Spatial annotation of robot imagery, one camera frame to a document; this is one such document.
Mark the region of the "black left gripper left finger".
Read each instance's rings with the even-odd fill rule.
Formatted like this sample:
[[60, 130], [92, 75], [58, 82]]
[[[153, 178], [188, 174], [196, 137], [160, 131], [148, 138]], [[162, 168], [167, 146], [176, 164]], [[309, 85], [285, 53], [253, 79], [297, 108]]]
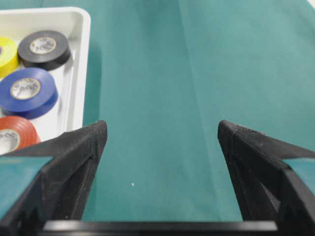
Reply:
[[107, 124], [80, 129], [0, 157], [0, 226], [79, 220], [107, 142]]

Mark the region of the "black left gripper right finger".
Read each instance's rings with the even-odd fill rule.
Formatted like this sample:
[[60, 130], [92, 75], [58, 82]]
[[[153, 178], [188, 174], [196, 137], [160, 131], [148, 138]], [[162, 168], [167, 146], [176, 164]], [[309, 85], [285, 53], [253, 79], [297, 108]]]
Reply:
[[222, 120], [218, 140], [244, 220], [315, 227], [315, 194], [287, 161], [314, 160], [314, 151]]

